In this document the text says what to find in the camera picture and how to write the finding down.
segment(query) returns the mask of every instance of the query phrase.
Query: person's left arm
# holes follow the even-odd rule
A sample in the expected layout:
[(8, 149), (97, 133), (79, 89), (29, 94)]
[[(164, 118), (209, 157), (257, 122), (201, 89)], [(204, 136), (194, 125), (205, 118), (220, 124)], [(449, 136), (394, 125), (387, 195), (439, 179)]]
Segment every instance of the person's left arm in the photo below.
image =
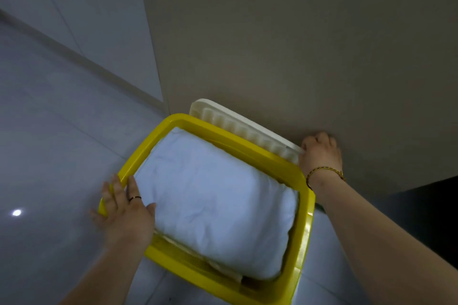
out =
[[(91, 211), (94, 223), (105, 231), (105, 251), (60, 305), (123, 304), (151, 242), (156, 204), (145, 207), (141, 198), (129, 202), (117, 175), (112, 183), (113, 194), (107, 182), (102, 187), (107, 217)], [(133, 176), (127, 193), (129, 198), (140, 196)]]

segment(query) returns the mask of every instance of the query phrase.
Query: person's left hand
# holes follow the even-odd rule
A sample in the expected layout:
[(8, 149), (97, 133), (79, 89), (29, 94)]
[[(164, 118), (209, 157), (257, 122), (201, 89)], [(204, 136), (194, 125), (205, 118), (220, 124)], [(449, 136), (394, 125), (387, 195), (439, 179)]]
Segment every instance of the person's left hand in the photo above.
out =
[(154, 211), (156, 203), (147, 207), (141, 198), (130, 202), (127, 198), (139, 197), (140, 192), (133, 176), (129, 176), (127, 194), (122, 188), (118, 175), (113, 175), (113, 193), (109, 190), (108, 182), (102, 186), (107, 216), (102, 216), (95, 210), (90, 211), (94, 224), (105, 231), (105, 246), (111, 248), (117, 244), (135, 244), (139, 249), (146, 250), (151, 243), (154, 233)]

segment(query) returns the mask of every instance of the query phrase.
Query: finger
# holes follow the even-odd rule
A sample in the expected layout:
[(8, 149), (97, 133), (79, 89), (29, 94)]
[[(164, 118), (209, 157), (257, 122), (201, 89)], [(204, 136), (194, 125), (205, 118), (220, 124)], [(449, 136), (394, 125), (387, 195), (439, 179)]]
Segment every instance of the finger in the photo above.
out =
[(127, 196), (125, 195), (121, 181), (119, 181), (119, 176), (117, 174), (113, 175), (111, 183), (113, 184), (113, 194), (116, 199), (116, 204), (118, 205), (118, 210), (123, 211), (127, 207)]
[[(138, 190), (137, 182), (135, 181), (134, 176), (129, 176), (129, 185), (127, 186), (127, 193), (129, 195), (129, 198), (140, 197), (140, 191)], [(141, 203), (143, 205), (143, 202), (140, 198), (132, 199), (130, 202), (130, 204), (137, 203)]]
[(92, 222), (97, 228), (103, 229), (106, 217), (100, 215), (94, 209), (90, 209), (89, 216), (91, 216)]
[(156, 214), (156, 203), (149, 204), (146, 210), (148, 210), (149, 214), (154, 218)]
[(330, 137), (329, 143), (331, 144), (332, 147), (337, 147), (337, 140), (335, 140), (335, 138)]
[(316, 138), (319, 143), (322, 143), (324, 145), (329, 145), (329, 136), (325, 132), (318, 133)]
[(313, 136), (307, 136), (304, 140), (302, 140), (301, 147), (306, 150), (308, 147), (311, 147), (317, 143), (317, 140)]
[(115, 199), (110, 193), (110, 186), (106, 181), (102, 186), (102, 198), (105, 203), (105, 209), (107, 210), (108, 217), (115, 214), (118, 207), (116, 205)]

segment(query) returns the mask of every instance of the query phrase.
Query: white plastic tray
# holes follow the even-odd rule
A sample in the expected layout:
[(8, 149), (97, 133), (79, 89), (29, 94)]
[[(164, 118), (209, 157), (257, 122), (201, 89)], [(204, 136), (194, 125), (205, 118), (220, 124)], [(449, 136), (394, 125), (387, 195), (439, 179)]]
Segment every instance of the white plastic tray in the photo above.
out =
[(238, 135), (293, 164), (299, 163), (299, 154), (304, 152), (291, 141), (208, 99), (192, 103), (189, 114)]

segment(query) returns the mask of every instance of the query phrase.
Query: folded white fabric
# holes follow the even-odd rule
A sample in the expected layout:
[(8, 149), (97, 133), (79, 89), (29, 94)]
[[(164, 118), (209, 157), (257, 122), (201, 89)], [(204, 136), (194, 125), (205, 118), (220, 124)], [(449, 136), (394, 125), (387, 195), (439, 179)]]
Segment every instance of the folded white fabric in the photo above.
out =
[(297, 192), (180, 128), (152, 149), (135, 174), (156, 229), (254, 279), (279, 275)]

